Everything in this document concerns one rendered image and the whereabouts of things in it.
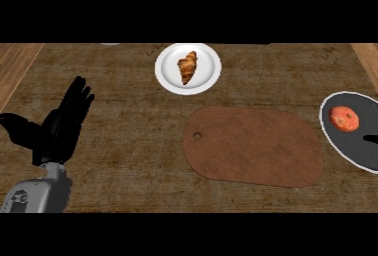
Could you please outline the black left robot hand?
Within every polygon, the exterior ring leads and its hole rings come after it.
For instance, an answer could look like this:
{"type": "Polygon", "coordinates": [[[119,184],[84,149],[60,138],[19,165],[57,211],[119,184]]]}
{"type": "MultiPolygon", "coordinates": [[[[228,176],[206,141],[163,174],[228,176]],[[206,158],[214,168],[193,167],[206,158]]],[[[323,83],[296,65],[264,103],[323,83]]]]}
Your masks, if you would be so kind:
{"type": "Polygon", "coordinates": [[[76,76],[66,90],[60,105],[41,124],[13,113],[0,114],[0,125],[10,141],[32,151],[32,164],[63,164],[72,157],[81,124],[94,99],[85,79],[76,76]]]}

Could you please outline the dark pan with white rim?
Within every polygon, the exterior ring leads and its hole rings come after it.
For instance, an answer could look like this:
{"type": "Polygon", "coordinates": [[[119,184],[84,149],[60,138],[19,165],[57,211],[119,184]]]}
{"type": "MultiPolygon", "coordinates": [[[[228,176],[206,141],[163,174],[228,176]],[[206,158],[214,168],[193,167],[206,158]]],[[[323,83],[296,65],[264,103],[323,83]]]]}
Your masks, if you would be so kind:
{"type": "Polygon", "coordinates": [[[357,92],[332,93],[320,104],[318,123],[327,142],[342,158],[360,169],[378,174],[378,142],[363,139],[366,135],[378,135],[378,101],[357,92]],[[352,132],[339,131],[329,121],[329,110],[335,106],[348,107],[358,116],[360,124],[352,132]]]}

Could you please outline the orange squash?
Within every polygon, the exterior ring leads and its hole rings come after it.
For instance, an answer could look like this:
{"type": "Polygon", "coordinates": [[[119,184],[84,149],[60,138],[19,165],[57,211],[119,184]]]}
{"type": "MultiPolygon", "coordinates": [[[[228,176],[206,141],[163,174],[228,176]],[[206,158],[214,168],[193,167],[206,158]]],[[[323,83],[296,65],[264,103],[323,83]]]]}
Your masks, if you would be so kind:
{"type": "Polygon", "coordinates": [[[329,121],[342,132],[354,132],[360,126],[358,116],[346,106],[333,106],[329,109],[329,121]]]}

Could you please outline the brown wooden cutting board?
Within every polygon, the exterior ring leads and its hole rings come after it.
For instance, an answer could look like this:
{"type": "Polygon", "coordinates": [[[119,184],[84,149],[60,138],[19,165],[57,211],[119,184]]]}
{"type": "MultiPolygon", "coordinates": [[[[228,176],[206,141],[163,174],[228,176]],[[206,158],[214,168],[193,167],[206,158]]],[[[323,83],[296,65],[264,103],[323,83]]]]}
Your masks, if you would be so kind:
{"type": "Polygon", "coordinates": [[[301,188],[321,174],[318,137],[286,111],[200,108],[184,126],[183,152],[196,173],[212,180],[301,188]]]}

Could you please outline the brown woven placemat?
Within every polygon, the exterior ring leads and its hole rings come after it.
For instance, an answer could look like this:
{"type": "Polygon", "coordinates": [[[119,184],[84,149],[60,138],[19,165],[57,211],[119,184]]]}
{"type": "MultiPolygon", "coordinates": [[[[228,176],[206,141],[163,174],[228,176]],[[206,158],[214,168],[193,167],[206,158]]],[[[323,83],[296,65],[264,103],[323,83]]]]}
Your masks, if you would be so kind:
{"type": "Polygon", "coordinates": [[[378,175],[321,147],[321,176],[305,188],[214,181],[187,165],[181,138],[203,106],[293,112],[318,122],[323,98],[354,91],[378,99],[378,44],[214,45],[215,85],[194,96],[154,79],[159,44],[47,44],[7,102],[41,122],[82,76],[95,99],[73,156],[69,212],[378,212],[378,175]]]}

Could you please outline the white oval plate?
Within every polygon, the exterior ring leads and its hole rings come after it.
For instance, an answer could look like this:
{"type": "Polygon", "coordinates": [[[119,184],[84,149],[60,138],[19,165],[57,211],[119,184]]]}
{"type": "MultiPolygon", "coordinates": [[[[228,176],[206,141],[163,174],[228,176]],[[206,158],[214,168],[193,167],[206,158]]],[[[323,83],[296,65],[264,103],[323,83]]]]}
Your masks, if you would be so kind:
{"type": "Polygon", "coordinates": [[[174,43],[159,53],[154,61],[154,77],[160,86],[174,94],[196,95],[215,84],[221,73],[221,61],[214,49],[203,43],[174,43]],[[196,70],[187,83],[181,82],[178,60],[196,53],[196,70]]]}

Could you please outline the golden brown croissant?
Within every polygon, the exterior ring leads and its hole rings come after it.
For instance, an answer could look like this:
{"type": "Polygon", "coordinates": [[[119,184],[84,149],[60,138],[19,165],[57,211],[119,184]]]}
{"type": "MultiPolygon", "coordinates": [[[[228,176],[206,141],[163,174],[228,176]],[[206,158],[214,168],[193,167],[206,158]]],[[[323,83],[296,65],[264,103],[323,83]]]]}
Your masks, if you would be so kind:
{"type": "Polygon", "coordinates": [[[190,51],[184,58],[177,61],[181,84],[185,85],[193,77],[196,71],[196,52],[190,51]]]}

